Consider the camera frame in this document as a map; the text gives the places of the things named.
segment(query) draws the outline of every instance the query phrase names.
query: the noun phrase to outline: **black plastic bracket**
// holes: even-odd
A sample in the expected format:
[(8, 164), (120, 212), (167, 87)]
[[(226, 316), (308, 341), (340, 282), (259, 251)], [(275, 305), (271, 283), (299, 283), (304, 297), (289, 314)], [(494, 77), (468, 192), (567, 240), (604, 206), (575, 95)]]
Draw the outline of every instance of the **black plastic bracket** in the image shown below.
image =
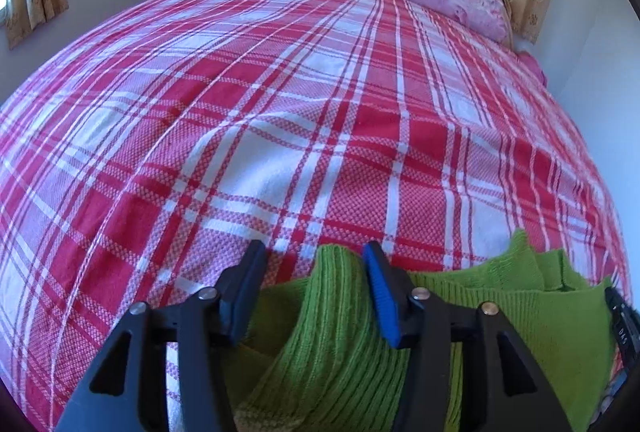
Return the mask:
[(220, 347), (242, 339), (264, 278), (267, 254), (253, 240), (215, 287), (181, 304), (132, 304), (66, 404), (56, 432), (168, 432), (166, 344), (178, 343), (186, 432), (235, 432)]
[(445, 429), (455, 342), (463, 344), (460, 432), (571, 432), (543, 371), (495, 303), (446, 303), (391, 266), (377, 242), (363, 256), (383, 335), (395, 348), (411, 348), (394, 432)]

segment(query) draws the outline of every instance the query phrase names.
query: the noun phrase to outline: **green knit fabric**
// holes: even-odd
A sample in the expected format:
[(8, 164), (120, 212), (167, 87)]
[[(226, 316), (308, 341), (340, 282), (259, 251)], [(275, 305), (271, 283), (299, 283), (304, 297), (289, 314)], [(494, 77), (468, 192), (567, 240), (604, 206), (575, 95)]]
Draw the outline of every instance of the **green knit fabric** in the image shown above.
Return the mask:
[[(564, 252), (537, 254), (522, 231), (505, 254), (480, 266), (410, 275), (451, 303), (495, 301), (535, 355), (574, 431), (587, 429), (614, 357), (608, 281), (590, 287)], [(225, 353), (223, 365), (241, 430), (386, 432), (408, 355), (380, 336), (361, 258), (321, 246), (309, 278), (260, 293), (246, 339)], [(447, 432), (458, 430), (461, 396), (456, 345)]]

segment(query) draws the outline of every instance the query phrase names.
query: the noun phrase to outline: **metal screw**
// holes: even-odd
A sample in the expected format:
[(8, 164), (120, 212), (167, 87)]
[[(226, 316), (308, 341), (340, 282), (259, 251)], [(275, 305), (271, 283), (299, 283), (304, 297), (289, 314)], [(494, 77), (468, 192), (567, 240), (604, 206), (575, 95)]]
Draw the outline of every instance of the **metal screw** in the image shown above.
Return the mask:
[(414, 300), (427, 300), (431, 296), (431, 292), (425, 287), (414, 287), (411, 290), (411, 297)]
[(146, 311), (146, 304), (144, 302), (134, 302), (129, 307), (129, 313), (132, 315), (141, 315)]
[(481, 308), (482, 313), (490, 317), (496, 316), (500, 312), (500, 308), (495, 302), (485, 302), (482, 304)]
[(214, 287), (204, 287), (198, 291), (198, 298), (200, 300), (211, 300), (218, 296), (218, 290)]

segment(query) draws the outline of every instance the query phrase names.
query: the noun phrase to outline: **bed sheet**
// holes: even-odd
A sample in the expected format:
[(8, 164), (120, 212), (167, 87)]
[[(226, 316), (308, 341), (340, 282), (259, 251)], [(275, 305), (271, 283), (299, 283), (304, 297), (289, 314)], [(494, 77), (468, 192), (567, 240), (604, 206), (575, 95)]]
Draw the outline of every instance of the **bed sheet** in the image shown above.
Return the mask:
[(272, 284), (323, 243), (439, 271), (524, 228), (629, 294), (572, 121), (509, 50), (404, 0), (149, 0), (26, 81), (0, 151), (0, 376), (39, 430), (133, 301), (213, 284), (251, 238)]

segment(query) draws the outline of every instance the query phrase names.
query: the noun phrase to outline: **bed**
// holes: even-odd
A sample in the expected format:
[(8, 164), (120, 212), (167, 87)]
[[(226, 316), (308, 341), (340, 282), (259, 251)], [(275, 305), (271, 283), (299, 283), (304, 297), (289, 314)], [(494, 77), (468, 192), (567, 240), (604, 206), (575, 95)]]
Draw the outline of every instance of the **bed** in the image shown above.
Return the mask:
[[(517, 228), (629, 295), (610, 195), (509, 49), (405, 0), (149, 0), (0, 112), (0, 377), (38, 430), (131, 303), (184, 300), (270, 250), (469, 268)], [(170, 413), (178, 419), (175, 350)]]

